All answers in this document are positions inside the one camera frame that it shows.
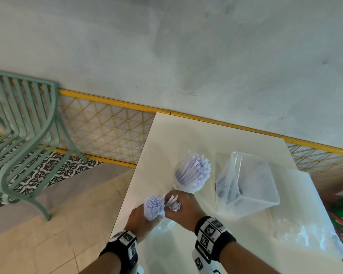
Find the gray wall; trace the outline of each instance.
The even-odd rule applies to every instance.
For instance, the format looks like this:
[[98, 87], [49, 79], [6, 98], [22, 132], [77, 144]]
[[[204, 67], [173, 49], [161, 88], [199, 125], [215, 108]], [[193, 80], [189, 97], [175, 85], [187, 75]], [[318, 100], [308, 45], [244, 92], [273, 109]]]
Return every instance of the gray wall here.
[[0, 0], [0, 69], [343, 147], [343, 0]]

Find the floor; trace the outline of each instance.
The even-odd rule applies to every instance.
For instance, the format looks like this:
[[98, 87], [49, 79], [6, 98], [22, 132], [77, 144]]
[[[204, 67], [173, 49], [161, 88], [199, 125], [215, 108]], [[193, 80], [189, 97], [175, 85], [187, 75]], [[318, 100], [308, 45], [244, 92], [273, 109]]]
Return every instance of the floor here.
[[[73, 274], [83, 270], [105, 246], [133, 171], [130, 168], [54, 206], [48, 222], [38, 215], [1, 233], [0, 274]], [[101, 176], [102, 171], [96, 171], [92, 178], [96, 175]]]

